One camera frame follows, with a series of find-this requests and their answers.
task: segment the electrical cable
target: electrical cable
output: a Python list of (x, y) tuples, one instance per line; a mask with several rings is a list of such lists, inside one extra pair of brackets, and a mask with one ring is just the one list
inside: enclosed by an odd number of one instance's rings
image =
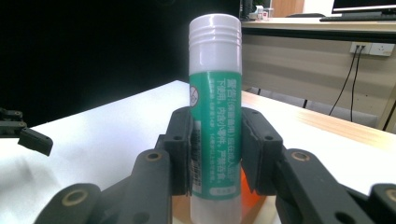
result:
[(337, 100), (335, 101), (334, 105), (332, 106), (332, 110), (330, 111), (329, 116), (332, 114), (332, 111), (334, 110), (335, 106), (337, 105), (338, 101), (339, 101), (340, 98), (341, 98), (341, 95), (343, 94), (343, 91), (344, 91), (344, 89), (345, 89), (345, 87), (346, 87), (346, 84), (347, 84), (347, 80), (349, 79), (349, 76), (350, 76), (350, 72), (352, 71), (353, 63), (355, 62), (356, 53), (358, 52), (358, 49), (359, 49), (360, 47), (361, 47), (360, 45), (357, 45), (357, 46), (356, 46), (355, 53), (353, 54), (352, 63), (350, 64), (349, 72), (347, 73), (346, 81), (344, 82), (344, 86), (343, 86), (343, 88), (341, 89), (341, 92), (340, 92), (340, 94), (338, 95)]
[(355, 96), (355, 83), (356, 83), (356, 77), (358, 76), (358, 69), (359, 69), (359, 60), (361, 59), (361, 52), (363, 51), (365, 46), (361, 46), (361, 50), (359, 51), (358, 55), (358, 61), (356, 62), (356, 71), (355, 71), (355, 77), (353, 78), (353, 84), (352, 84), (352, 99), (350, 101), (350, 121), (353, 122), (352, 119), (352, 112), (353, 112), (353, 98)]

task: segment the power outlet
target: power outlet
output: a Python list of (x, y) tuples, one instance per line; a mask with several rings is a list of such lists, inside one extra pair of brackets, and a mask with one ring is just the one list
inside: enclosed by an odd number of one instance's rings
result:
[[(361, 51), (361, 49), (358, 49), (358, 51), (356, 51), (356, 46), (364, 46), (364, 49), (362, 51)], [(355, 53), (355, 51), (356, 51), (356, 53), (361, 52), (361, 54), (369, 54), (371, 47), (372, 47), (372, 43), (352, 42), (352, 46), (350, 46), (349, 52)]]
[(390, 56), (394, 47), (394, 44), (373, 43), (369, 53), (371, 55)]

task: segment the desk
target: desk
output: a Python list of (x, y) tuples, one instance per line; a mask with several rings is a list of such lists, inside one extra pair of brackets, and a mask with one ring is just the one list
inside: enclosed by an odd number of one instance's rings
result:
[[(325, 105), (335, 103), (347, 77), (350, 41), (396, 43), (396, 22), (273, 18), (242, 27), (245, 85)], [(377, 116), (377, 129), (391, 131), (395, 124), (387, 123), (395, 104), (395, 71), (394, 52), (390, 57), (361, 55), (354, 111)], [(354, 72), (337, 106), (350, 108)]]
[(396, 43), (395, 21), (320, 22), (319, 18), (272, 18), (242, 23), (244, 35)]
[[(54, 146), (49, 157), (0, 139), (0, 223), (33, 223), (59, 190), (75, 183), (106, 189), (129, 175), (153, 148), (172, 112), (189, 104), (175, 81), (37, 127)], [(396, 183), (396, 136), (243, 92), (243, 106), (264, 114), (285, 146), (315, 153), (338, 181), (363, 193)]]

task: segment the glue stick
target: glue stick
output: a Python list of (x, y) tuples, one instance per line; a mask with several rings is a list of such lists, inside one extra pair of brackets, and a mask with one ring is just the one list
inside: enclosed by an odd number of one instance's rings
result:
[(191, 220), (241, 221), (241, 23), (210, 14), (190, 23)]

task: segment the glue stick cap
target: glue stick cap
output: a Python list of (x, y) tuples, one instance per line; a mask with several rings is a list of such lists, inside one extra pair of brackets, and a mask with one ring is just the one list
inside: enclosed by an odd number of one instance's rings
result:
[(241, 22), (226, 14), (209, 14), (190, 23), (190, 72), (242, 74)]

